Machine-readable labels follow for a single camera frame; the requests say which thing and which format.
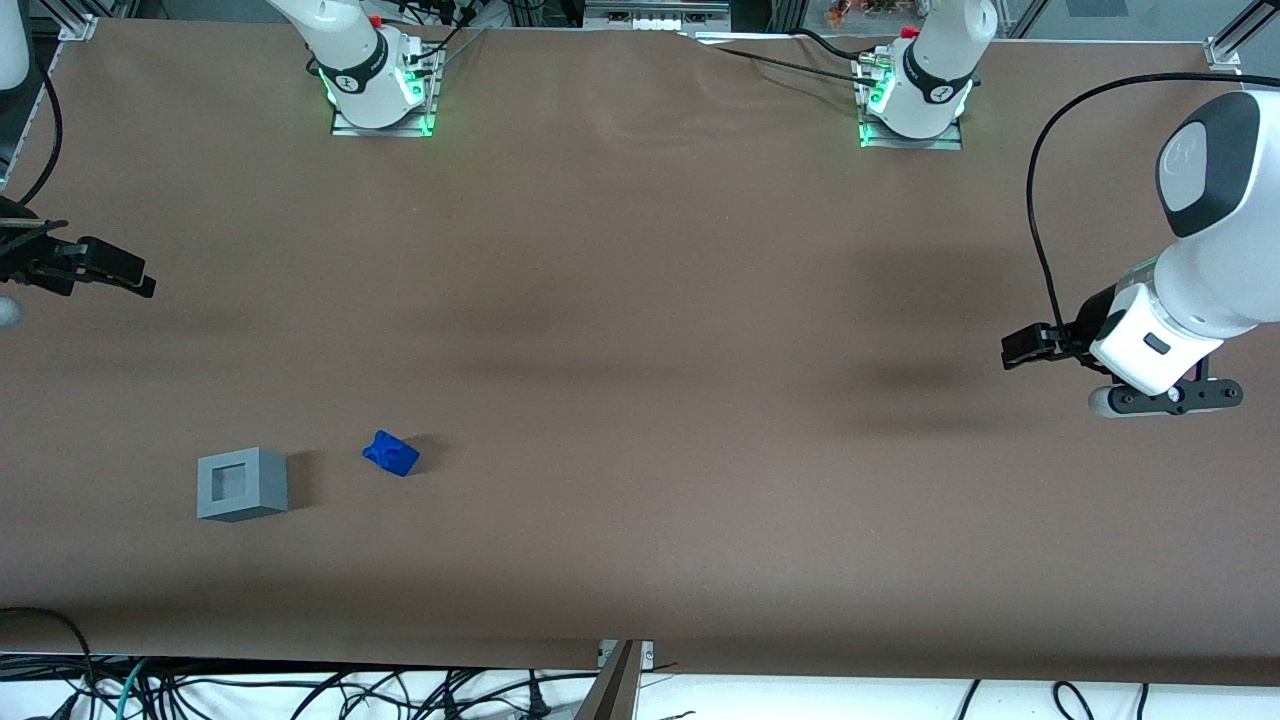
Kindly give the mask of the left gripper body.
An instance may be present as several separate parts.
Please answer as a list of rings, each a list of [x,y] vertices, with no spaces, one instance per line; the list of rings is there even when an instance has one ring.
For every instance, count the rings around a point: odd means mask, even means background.
[[[1219,348],[1228,310],[1210,293],[1156,283],[1112,284],[1083,302],[1074,338],[1106,372],[1143,395],[1162,395]]]

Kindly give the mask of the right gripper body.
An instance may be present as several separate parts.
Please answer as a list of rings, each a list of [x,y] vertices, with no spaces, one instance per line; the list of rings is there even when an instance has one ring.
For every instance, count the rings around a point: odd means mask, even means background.
[[[51,236],[68,222],[3,222],[1,283],[24,284],[61,297],[74,293],[77,269],[63,252],[70,243]]]

